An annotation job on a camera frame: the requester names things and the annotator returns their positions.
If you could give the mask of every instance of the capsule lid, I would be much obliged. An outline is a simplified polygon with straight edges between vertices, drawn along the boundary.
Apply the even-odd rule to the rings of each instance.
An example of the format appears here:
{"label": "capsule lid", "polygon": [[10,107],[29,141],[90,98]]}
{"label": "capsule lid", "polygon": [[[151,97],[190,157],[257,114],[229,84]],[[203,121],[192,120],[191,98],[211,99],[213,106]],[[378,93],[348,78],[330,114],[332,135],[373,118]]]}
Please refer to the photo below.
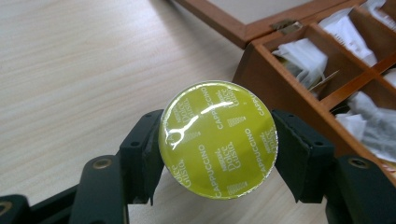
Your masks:
{"label": "capsule lid", "polygon": [[159,145],[165,166],[181,185],[207,198],[232,199],[270,174],[276,126],[250,91],[207,81],[182,91],[165,108]]}

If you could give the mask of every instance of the table surface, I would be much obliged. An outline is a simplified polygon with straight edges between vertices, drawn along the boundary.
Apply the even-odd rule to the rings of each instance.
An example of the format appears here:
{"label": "table surface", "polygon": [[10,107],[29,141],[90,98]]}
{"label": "table surface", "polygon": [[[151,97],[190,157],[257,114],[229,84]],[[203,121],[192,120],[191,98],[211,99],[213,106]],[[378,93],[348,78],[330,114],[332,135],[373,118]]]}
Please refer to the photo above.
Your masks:
{"label": "table surface", "polygon": [[[36,204],[113,155],[145,113],[191,84],[231,81],[243,51],[172,1],[0,2],[0,195]],[[134,223],[327,223],[296,203],[278,172],[240,199],[215,201],[166,171]]]}

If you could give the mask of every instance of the wooden table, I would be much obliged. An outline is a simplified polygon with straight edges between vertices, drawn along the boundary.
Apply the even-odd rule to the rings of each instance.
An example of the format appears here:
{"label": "wooden table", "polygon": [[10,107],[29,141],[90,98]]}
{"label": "wooden table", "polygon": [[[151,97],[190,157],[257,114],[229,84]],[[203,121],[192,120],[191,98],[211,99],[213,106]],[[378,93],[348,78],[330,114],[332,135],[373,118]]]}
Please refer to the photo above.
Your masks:
{"label": "wooden table", "polygon": [[[30,204],[115,154],[145,113],[193,83],[232,80],[242,50],[171,1],[0,2],[0,195]],[[276,170],[240,199],[213,201],[164,170],[134,223],[327,223]]]}

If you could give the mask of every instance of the wooden box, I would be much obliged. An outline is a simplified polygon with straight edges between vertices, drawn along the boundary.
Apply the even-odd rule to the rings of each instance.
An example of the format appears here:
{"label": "wooden box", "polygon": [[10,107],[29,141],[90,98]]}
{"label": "wooden box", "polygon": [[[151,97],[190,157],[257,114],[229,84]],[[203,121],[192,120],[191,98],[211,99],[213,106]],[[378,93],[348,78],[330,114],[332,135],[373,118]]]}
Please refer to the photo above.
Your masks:
{"label": "wooden box", "polygon": [[[396,89],[382,77],[396,64],[396,33],[360,7],[365,1],[309,1],[253,22],[241,22],[209,0],[177,1],[245,49],[233,82],[254,92],[270,109],[282,109],[299,116],[335,144],[336,156],[357,154],[374,161],[396,186],[395,174],[383,167],[384,163],[393,164],[374,156],[334,116],[334,111],[356,91],[365,92],[378,107],[396,110]],[[322,19],[347,7],[353,7],[349,18],[378,59],[373,67],[356,58],[318,26]],[[396,0],[388,0],[381,9],[396,20]],[[298,21],[302,27],[291,32],[289,27],[282,30],[287,26],[284,21],[291,21],[290,24]],[[280,44],[302,38],[308,38],[327,55],[325,77],[338,72],[318,97],[301,85],[271,53]]]}

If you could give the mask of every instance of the metal hinge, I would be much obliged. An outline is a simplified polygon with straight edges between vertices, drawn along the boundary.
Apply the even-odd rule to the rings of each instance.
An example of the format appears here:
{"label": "metal hinge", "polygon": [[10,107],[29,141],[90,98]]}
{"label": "metal hinge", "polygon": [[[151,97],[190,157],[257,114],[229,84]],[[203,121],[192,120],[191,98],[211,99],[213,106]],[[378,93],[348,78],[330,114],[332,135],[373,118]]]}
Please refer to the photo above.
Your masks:
{"label": "metal hinge", "polygon": [[284,35],[298,31],[302,27],[303,25],[299,21],[291,20],[291,19],[285,19],[283,21],[271,25],[271,28],[281,32]]}

